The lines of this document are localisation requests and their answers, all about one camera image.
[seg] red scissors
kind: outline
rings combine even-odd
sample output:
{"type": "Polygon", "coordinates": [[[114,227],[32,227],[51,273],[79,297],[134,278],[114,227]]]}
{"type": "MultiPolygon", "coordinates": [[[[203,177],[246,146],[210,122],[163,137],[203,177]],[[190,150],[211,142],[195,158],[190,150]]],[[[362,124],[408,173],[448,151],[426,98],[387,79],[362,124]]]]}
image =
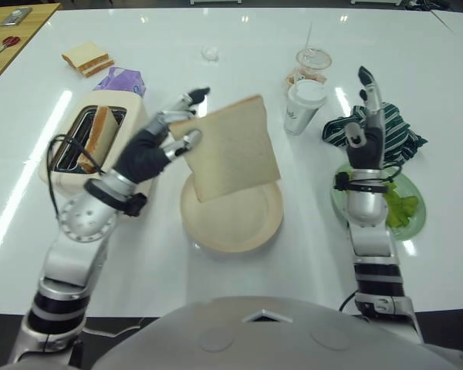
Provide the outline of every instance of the red scissors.
{"type": "Polygon", "coordinates": [[[17,36],[9,36],[8,38],[2,41],[2,46],[0,46],[0,53],[8,48],[9,46],[13,46],[17,44],[21,39],[17,36]]]}

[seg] green striped cloth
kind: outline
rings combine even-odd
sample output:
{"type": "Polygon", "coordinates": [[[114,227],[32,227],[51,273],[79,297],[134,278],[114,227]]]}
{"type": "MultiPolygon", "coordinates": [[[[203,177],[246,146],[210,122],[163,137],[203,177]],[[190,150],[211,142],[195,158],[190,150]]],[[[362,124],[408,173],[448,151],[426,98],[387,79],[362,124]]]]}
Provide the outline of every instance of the green striped cloth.
{"type": "MultiPolygon", "coordinates": [[[[403,121],[400,110],[390,103],[383,103],[386,117],[386,149],[384,162],[403,163],[417,153],[418,148],[427,140],[414,133],[410,125],[403,121]]],[[[345,125],[349,122],[357,122],[365,127],[366,108],[354,106],[350,117],[340,117],[328,122],[323,129],[323,140],[334,146],[346,146],[345,125]]]]}

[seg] beige plate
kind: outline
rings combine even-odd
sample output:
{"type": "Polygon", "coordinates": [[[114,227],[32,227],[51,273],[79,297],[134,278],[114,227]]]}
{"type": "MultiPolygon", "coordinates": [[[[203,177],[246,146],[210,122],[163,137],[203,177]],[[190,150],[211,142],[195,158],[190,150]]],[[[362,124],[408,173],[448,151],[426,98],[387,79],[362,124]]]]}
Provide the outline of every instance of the beige plate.
{"type": "Polygon", "coordinates": [[[228,253],[260,247],[283,219],[283,200],[276,182],[199,203],[194,175],[190,175],[180,208],[184,226],[198,244],[228,253]]]}

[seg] toaster slot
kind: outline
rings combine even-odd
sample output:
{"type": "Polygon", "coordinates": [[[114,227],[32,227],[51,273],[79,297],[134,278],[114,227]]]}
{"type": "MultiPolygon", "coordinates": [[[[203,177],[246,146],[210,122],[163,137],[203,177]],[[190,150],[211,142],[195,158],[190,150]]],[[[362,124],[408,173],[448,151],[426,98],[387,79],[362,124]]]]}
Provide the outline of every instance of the toaster slot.
{"type": "MultiPolygon", "coordinates": [[[[84,108],[79,113],[68,132],[71,137],[76,139],[84,147],[86,146],[87,140],[90,137],[94,115],[96,114],[96,108],[97,106],[87,106],[84,108]]],[[[127,114],[127,110],[118,106],[111,106],[110,110],[118,123],[118,127],[120,128],[123,123],[123,119],[127,114]]],[[[81,166],[77,165],[77,159],[79,158],[80,154],[81,151],[74,145],[68,144],[66,142],[62,143],[60,148],[56,151],[56,155],[54,157],[55,166],[53,167],[53,170],[63,173],[86,173],[81,166]]]]}

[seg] black cable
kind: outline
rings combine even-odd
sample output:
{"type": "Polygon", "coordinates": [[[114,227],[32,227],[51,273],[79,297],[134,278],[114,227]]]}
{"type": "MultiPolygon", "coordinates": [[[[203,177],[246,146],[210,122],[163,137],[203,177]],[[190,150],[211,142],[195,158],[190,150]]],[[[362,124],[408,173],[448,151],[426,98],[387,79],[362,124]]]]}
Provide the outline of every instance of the black cable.
{"type": "Polygon", "coordinates": [[[388,164],[386,164],[386,166],[383,167],[383,169],[387,169],[387,168],[391,168],[391,167],[398,167],[398,169],[396,170],[395,173],[393,173],[392,175],[388,176],[388,177],[385,177],[385,178],[372,178],[372,179],[357,179],[357,180],[350,180],[348,181],[349,183],[363,183],[363,182],[366,182],[366,181],[382,181],[383,183],[392,183],[394,182],[394,178],[397,177],[401,171],[403,171],[403,165],[399,162],[389,162],[388,164]]]}
{"type": "Polygon", "coordinates": [[[54,169],[54,163],[53,163],[53,147],[57,143],[67,143],[69,145],[74,146],[77,148],[82,154],[86,156],[86,158],[93,164],[94,169],[96,170],[97,173],[100,175],[104,173],[104,171],[101,169],[101,166],[96,162],[91,154],[86,150],[84,145],[80,143],[77,139],[70,135],[66,134],[59,134],[55,135],[48,143],[48,149],[46,151],[46,176],[48,178],[48,192],[49,192],[49,197],[52,201],[53,209],[55,211],[55,217],[58,220],[59,219],[59,208],[56,203],[56,197],[55,197],[55,192],[53,191],[53,183],[52,183],[52,171],[54,169]]]}
{"type": "Polygon", "coordinates": [[[358,292],[358,290],[354,291],[352,294],[350,294],[346,299],[343,301],[343,303],[340,305],[340,308],[338,309],[339,312],[343,312],[343,309],[345,306],[350,302],[353,297],[355,297],[355,294],[358,292]]]}

